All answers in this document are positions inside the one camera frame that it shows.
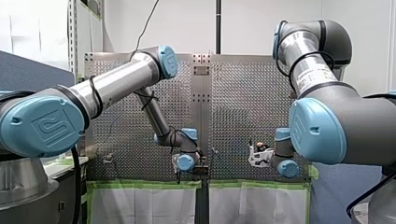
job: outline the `pegboard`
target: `pegboard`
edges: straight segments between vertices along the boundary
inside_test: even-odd
[[[103,74],[126,63],[129,57],[130,54],[87,53],[86,74]],[[179,60],[178,76],[152,87],[168,123],[176,129],[191,126],[190,73],[191,62]],[[94,153],[95,157],[90,161],[87,177],[175,180],[170,147],[156,145],[153,136],[134,94],[114,104],[86,133],[87,154]]]
[[[86,54],[86,74],[103,74],[126,63],[129,57],[130,54]],[[288,124],[293,100],[287,79],[277,72],[270,57],[177,57],[177,77],[163,80],[153,89],[170,125],[199,130],[199,145],[210,155],[211,178],[305,181],[308,163],[299,158],[302,169],[299,177],[292,180],[280,177],[273,168],[253,168],[248,163],[248,140],[273,146],[275,129]],[[197,74],[201,69],[197,66],[207,67],[207,73],[203,70],[203,74]],[[87,150],[96,157],[90,161],[88,178],[175,180],[170,148],[155,145],[153,135],[136,96],[130,95],[111,106],[87,131]],[[112,162],[105,163],[104,157],[109,155]]]
[[[301,172],[293,180],[282,178],[273,168],[248,163],[248,141],[274,146],[275,130],[288,127],[293,101],[288,80],[281,76],[271,57],[214,55],[212,65],[212,122],[210,147],[214,179],[260,179],[303,181],[306,164],[296,157]]]

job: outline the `wire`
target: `wire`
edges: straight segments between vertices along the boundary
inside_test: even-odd
[[[276,44],[276,58],[275,58],[275,63],[277,70],[282,74],[284,77],[287,77],[288,74],[283,71],[283,69],[280,67],[279,64],[279,48],[280,48],[280,31],[282,30],[283,24],[288,23],[287,21],[281,21],[279,26],[277,27],[277,44]]]
[[[140,39],[142,38],[142,36],[145,34],[146,29],[148,28],[149,25],[149,20],[152,17],[152,14],[154,13],[155,8],[157,7],[158,3],[160,2],[160,0],[157,0],[154,4],[154,7],[152,8],[151,12],[149,13],[148,19],[146,21],[145,24],[145,28],[143,29],[142,33],[140,34],[139,38],[137,38],[137,44],[136,44],[136,49],[134,50],[134,52],[136,52],[139,49],[139,45],[140,45]]]
[[[139,50],[140,39],[141,39],[141,38],[143,37],[143,35],[145,34],[146,29],[148,28],[148,25],[149,25],[149,20],[151,19],[152,14],[154,13],[155,8],[157,7],[157,5],[158,5],[159,2],[160,2],[160,0],[157,0],[157,1],[155,2],[155,4],[154,4],[154,7],[152,7],[152,10],[151,10],[151,12],[149,13],[148,19],[146,20],[145,27],[143,28],[143,31],[142,31],[142,33],[140,34],[140,36],[137,38],[136,48],[134,49],[134,51],[132,51],[131,57],[129,58],[129,61],[132,60],[132,58],[134,57],[134,54],[137,53],[137,51]]]
[[[93,94],[95,95],[95,97],[93,97],[93,99],[96,102],[97,112],[96,112],[96,115],[93,116],[93,118],[91,118],[91,119],[96,119],[97,117],[99,117],[102,114],[103,109],[104,109],[102,98],[100,97],[99,91],[96,89],[95,84],[93,83],[94,77],[96,77],[96,76],[90,76],[90,85],[91,85]]]
[[[296,65],[297,65],[300,61],[302,61],[302,60],[305,59],[306,57],[308,57],[308,56],[310,56],[310,55],[313,55],[313,54],[320,54],[320,55],[325,55],[326,57],[328,57],[328,58],[330,59],[330,61],[331,61],[330,69],[331,69],[331,70],[334,69],[334,66],[335,66],[334,58],[333,58],[332,55],[331,55],[330,53],[328,53],[328,52],[317,50],[317,51],[312,51],[312,52],[308,52],[308,53],[305,53],[305,54],[301,55],[301,56],[298,57],[297,60],[294,61],[294,63],[291,65],[290,70],[289,70],[289,75],[288,75],[288,77],[289,77],[289,84],[290,84],[290,86],[291,86],[291,88],[293,89],[294,92],[296,92],[296,90],[295,90],[295,88],[294,88],[294,85],[293,85],[293,81],[292,81],[292,80],[293,80],[293,71],[294,71],[294,68],[296,67]]]
[[[15,98],[22,98],[34,94],[34,91],[13,91],[0,96],[0,104]]]
[[[146,21],[146,24],[145,24],[145,27],[144,27],[144,29],[143,29],[143,32],[142,32],[142,33],[140,34],[140,36],[137,38],[136,49],[135,49],[134,51],[132,51],[129,61],[132,60],[132,58],[134,57],[134,54],[135,54],[135,53],[137,52],[137,50],[139,49],[140,39],[143,37],[144,33],[146,32],[146,29],[148,28],[148,25],[149,25],[149,20],[151,19],[151,16],[152,16],[152,14],[154,13],[154,10],[155,10],[156,6],[158,5],[158,2],[159,2],[159,1],[160,1],[160,0],[157,0],[157,1],[155,2],[154,7],[152,8],[152,10],[151,10],[151,12],[150,12],[150,14],[149,14],[149,16],[148,16],[148,19],[147,19],[147,21]],[[94,92],[97,92],[97,89],[94,87],[93,82],[91,81],[91,78],[90,78],[90,84],[91,84],[92,90],[93,90]],[[154,96],[154,91],[152,92],[152,95],[151,95],[151,96],[143,95],[143,94],[136,93],[136,92],[134,92],[134,93],[137,94],[137,95],[139,95],[139,96],[149,97],[149,98],[150,98],[150,100],[149,100],[145,105],[143,105],[142,110],[145,109],[145,107],[151,102],[152,99],[155,99],[155,100],[159,101],[158,97],[155,97],[155,96]],[[96,98],[97,98],[97,100],[99,101],[99,104],[98,104],[98,111],[100,111],[100,114],[101,114],[102,111],[103,111],[103,102],[102,102],[102,99],[100,98],[100,95],[99,95],[98,92],[97,92],[97,94],[96,94]],[[114,124],[116,123],[116,121],[120,119],[120,116],[121,116],[121,115],[119,115],[118,117],[116,117],[116,118],[113,120],[113,122],[111,123],[111,125],[110,125],[110,130],[109,130],[109,133],[108,133],[108,135],[107,135],[107,137],[106,137],[106,140],[103,141],[103,143],[101,143],[101,145],[96,149],[96,156],[98,156],[98,152],[99,152],[100,147],[101,147],[103,144],[105,144],[105,143],[107,142],[107,140],[110,138],[110,136],[111,136],[111,134],[112,134],[113,126],[114,126]]]
[[[151,95],[145,95],[145,94],[141,94],[139,92],[134,91],[134,94],[141,96],[141,97],[147,97],[149,98],[149,100],[142,106],[141,110],[144,110],[146,108],[146,106],[149,105],[149,103],[151,103],[151,101],[154,99],[156,101],[160,101],[160,99],[156,96],[154,96],[154,91],[151,93]]]
[[[378,184],[376,184],[374,187],[372,187],[371,189],[367,190],[365,193],[363,193],[359,198],[357,198],[355,201],[353,201],[352,203],[350,203],[347,208],[346,208],[346,213],[349,217],[352,217],[351,215],[351,210],[352,208],[360,203],[362,200],[364,200],[365,198],[367,198],[368,196],[370,196],[371,194],[373,194],[374,192],[376,192],[377,190],[381,189],[382,187],[384,187],[385,185],[388,184],[389,181],[391,181],[394,177],[396,177],[396,172],[393,172],[392,174],[388,175],[386,178],[384,178],[383,180],[381,180],[381,182],[379,182]]]
[[[176,140],[177,140],[177,133],[182,133],[184,136],[186,136],[188,139],[190,139],[190,141],[192,141],[192,142],[195,144],[195,148],[198,147],[197,143],[196,143],[192,138],[190,138],[185,132],[181,131],[180,129],[175,129],[173,126],[169,126],[169,128],[170,128],[171,130],[173,130],[173,132],[171,133],[170,142],[169,142],[170,145],[171,145],[170,154],[173,153],[173,150],[174,150],[174,147],[175,147],[174,143],[175,143]],[[192,153],[192,152],[181,151],[181,150],[180,150],[180,152],[182,152],[182,153]]]
[[[72,156],[73,156],[73,163],[75,167],[75,187],[76,187],[76,199],[75,199],[75,207],[74,207],[74,214],[73,214],[73,224],[78,224],[79,219],[79,209],[81,207],[81,167],[79,166],[79,158],[78,152],[76,147],[71,148]]]
[[[111,134],[113,134],[113,127],[114,127],[114,124],[116,124],[116,122],[120,119],[121,115],[122,115],[122,114],[119,114],[119,115],[111,122],[110,128],[109,128],[109,131],[108,131],[108,134],[107,134],[107,137],[106,137],[105,141],[103,141],[103,142],[99,145],[99,147],[96,149],[96,152],[95,152],[96,157],[99,156],[99,149],[100,149],[100,147],[101,147],[102,145],[104,145],[104,144],[107,142],[107,140],[110,138]]]
[[[276,62],[276,68],[279,71],[280,74],[282,74],[284,77],[288,77],[289,78],[289,84],[290,87],[293,89],[294,92],[296,92],[295,87],[293,85],[292,82],[292,75],[293,75],[293,70],[295,68],[295,66],[297,65],[297,63],[299,63],[301,60],[305,59],[307,56],[313,55],[313,54],[320,54],[321,56],[326,56],[330,59],[331,61],[331,70],[334,69],[335,66],[335,61],[334,58],[332,57],[331,54],[329,54],[328,52],[325,51],[321,51],[321,50],[317,50],[317,51],[313,51],[313,52],[309,52],[306,54],[303,54],[302,56],[300,56],[296,61],[294,61],[294,63],[291,65],[289,73],[286,73],[285,71],[283,71],[283,69],[280,67],[279,64],[279,48],[280,48],[280,32],[282,30],[282,27],[284,24],[288,23],[287,21],[281,21],[280,24],[277,27],[277,41],[276,41],[276,51],[275,51],[275,62]]]

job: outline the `gray panel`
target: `gray panel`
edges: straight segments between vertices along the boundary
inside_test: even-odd
[[[248,163],[250,137],[273,145],[275,128],[288,125],[289,84],[271,58],[206,55],[208,61],[203,63],[197,55],[204,56],[177,55],[177,78],[162,81],[153,89],[170,125],[197,128],[202,150],[219,152],[209,163],[211,177],[304,181],[306,166],[299,178],[286,180],[272,168],[253,168]],[[129,56],[86,54],[86,75],[100,75],[125,63]],[[195,66],[208,66],[209,73],[194,74]],[[175,180],[170,148],[156,146],[152,136],[134,95],[111,106],[87,131],[87,154],[95,155],[99,147],[98,158],[90,161],[88,178]],[[110,155],[112,161],[104,162]]]
[[[212,178],[290,181],[273,168],[248,163],[249,138],[273,147],[275,129],[288,126],[292,102],[288,80],[267,56],[213,55],[211,62],[210,144],[219,152],[212,161]],[[302,170],[299,177],[307,176]]]
[[[160,98],[160,107],[169,124],[176,129],[191,126],[191,62],[179,55],[178,75],[153,86]],[[93,53],[86,55],[87,75],[100,75],[129,59],[129,54]],[[109,135],[112,123],[112,134]],[[149,121],[136,96],[130,95],[111,106],[92,123],[92,135],[87,132],[87,147],[98,158],[91,161],[89,179],[132,178],[175,180],[170,147],[154,144]],[[113,155],[113,162],[104,163]]]
[[[74,75],[62,69],[0,51],[0,90],[41,91],[58,84],[75,83]]]

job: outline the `blue end cap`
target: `blue end cap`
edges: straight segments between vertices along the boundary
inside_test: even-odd
[[[83,130],[84,118],[74,104],[37,96],[18,102],[0,119],[0,143],[23,157],[52,157],[73,147]]]
[[[294,178],[299,172],[298,164],[293,160],[285,160],[280,162],[276,169],[280,175],[286,178]]]
[[[275,140],[277,142],[290,139],[290,128],[277,128],[275,130]]]
[[[181,131],[185,133],[190,139],[194,141],[198,140],[198,132],[196,129],[182,128]]]
[[[341,162],[347,153],[347,140],[334,113],[321,101],[303,98],[293,103],[289,114],[291,142],[309,161],[325,164]]]
[[[178,157],[177,159],[177,167],[180,171],[189,171],[192,170],[195,166],[194,158],[190,155],[184,154]]]
[[[173,78],[177,74],[177,56],[173,49],[166,45],[158,47],[161,69],[165,79]]]

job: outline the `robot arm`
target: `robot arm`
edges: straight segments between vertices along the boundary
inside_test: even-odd
[[[337,79],[333,71],[350,62],[351,49],[347,31],[333,21],[278,26],[274,58],[289,68],[298,96],[290,109],[290,141],[309,161],[390,166],[396,162],[396,104],[391,95],[362,98]]]
[[[22,98],[0,97],[0,146],[29,158],[64,153],[102,110],[135,91],[150,96],[149,86],[176,74],[176,54],[170,47],[159,46],[139,50],[130,62],[71,88],[56,86]],[[156,101],[145,111],[156,134],[170,132]],[[175,147],[195,151],[191,140],[181,134]]]

